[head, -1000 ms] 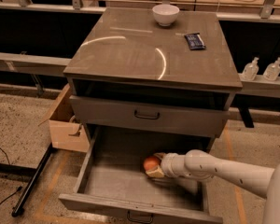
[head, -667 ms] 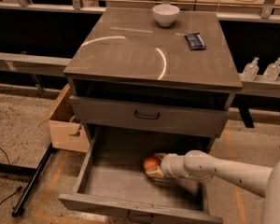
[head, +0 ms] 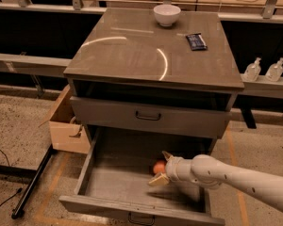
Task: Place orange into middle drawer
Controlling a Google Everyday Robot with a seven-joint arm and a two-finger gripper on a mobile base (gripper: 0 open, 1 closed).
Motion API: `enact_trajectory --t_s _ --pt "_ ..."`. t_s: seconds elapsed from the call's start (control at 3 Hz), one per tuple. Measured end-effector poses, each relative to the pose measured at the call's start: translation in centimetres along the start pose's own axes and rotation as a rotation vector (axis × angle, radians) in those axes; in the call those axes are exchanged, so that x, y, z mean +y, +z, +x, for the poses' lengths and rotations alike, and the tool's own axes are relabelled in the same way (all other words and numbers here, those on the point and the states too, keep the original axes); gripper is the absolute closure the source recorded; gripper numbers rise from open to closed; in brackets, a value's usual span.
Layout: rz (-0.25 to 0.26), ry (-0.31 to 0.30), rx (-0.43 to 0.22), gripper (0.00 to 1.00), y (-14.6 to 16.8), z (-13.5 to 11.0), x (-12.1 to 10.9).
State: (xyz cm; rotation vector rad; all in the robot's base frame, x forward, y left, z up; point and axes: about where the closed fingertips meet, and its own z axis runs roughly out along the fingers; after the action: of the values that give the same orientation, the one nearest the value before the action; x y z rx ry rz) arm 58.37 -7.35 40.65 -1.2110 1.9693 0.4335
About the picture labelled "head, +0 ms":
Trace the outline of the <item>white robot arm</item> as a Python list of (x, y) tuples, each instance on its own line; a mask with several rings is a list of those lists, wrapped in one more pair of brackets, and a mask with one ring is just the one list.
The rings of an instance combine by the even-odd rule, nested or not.
[(148, 183), (164, 186), (187, 182), (204, 188), (227, 184), (283, 213), (283, 176), (230, 166), (212, 156), (198, 154), (193, 159), (162, 152), (167, 163)]

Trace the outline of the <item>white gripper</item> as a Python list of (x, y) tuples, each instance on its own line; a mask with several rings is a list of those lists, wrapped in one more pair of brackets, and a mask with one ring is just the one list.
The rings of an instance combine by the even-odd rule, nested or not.
[(180, 169), (180, 164), (183, 162), (183, 157), (173, 156), (172, 154), (163, 151), (162, 152), (165, 160), (167, 161), (166, 164), (166, 174), (165, 173), (157, 173), (149, 182), (148, 185), (150, 186), (165, 186), (175, 181), (182, 181), (182, 173)]

